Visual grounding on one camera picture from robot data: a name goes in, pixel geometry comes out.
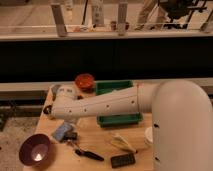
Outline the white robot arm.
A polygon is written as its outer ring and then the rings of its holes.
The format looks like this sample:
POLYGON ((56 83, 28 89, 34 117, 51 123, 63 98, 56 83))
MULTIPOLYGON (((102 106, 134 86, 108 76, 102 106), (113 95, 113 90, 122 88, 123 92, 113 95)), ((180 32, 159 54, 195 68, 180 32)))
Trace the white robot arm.
POLYGON ((150 113, 154 171, 213 171, 213 105, 188 80, 169 80, 74 100, 60 91, 51 115, 80 117, 150 113))

